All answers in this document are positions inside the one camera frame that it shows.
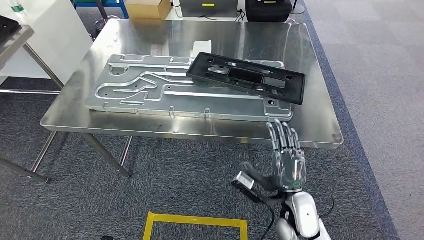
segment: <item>robotic hand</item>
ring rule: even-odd
[[[231,184],[253,202],[268,206],[273,213],[271,225],[274,222],[274,212],[269,205],[281,203],[280,219],[276,223],[277,235],[281,240],[298,240],[299,235],[310,240],[331,240],[318,216],[314,198],[302,190],[307,172],[305,153],[301,150],[296,130],[278,119],[274,124],[268,122],[267,127],[273,147],[273,175],[264,176],[245,162],[244,171]],[[278,194],[272,197],[263,196],[254,189],[256,183],[267,191],[278,191]]]

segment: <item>stainless steel table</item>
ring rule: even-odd
[[[55,75],[55,73],[47,66],[47,64],[38,56],[38,54],[27,44],[28,39],[34,35],[34,30],[27,25],[20,26],[19,31],[10,37],[5,43],[0,44],[0,70],[8,62],[8,60],[20,49],[23,48],[25,51],[35,60],[35,62],[46,72],[46,74],[53,80],[59,88],[63,88],[63,83]],[[44,90],[21,90],[21,89],[0,89],[0,93],[6,94],[47,94],[47,95],[58,95],[59,91],[44,91]],[[0,165],[3,165],[21,175],[33,178],[36,181],[46,183],[49,179],[45,176],[41,176],[36,173],[44,156],[49,150],[57,132],[53,131],[45,142],[40,154],[35,160],[34,165],[30,170],[25,169],[13,162],[6,159],[0,158]]]
[[[293,107],[290,126],[306,148],[335,149],[343,143],[336,114],[305,24],[110,20],[80,67],[41,120],[51,131],[131,136],[121,161],[98,145],[122,171],[132,136],[271,143],[263,122],[90,111],[85,100],[112,54],[190,57],[194,41],[212,40],[212,53],[237,59],[282,61],[305,73],[302,106]]]

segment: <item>floor marking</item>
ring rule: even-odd
[[[150,240],[153,223],[195,224],[219,227],[240,228],[240,240],[248,240],[248,221],[241,219],[215,218],[203,216],[181,216],[148,212],[143,240]]]

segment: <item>black plastic tray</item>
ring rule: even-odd
[[[306,75],[200,52],[187,76],[228,88],[302,105]]]
[[[19,22],[0,16],[0,45],[6,43],[9,38],[20,29]]]

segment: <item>cardboard box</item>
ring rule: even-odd
[[[165,20],[172,8],[170,0],[128,0],[125,6],[131,20]]]

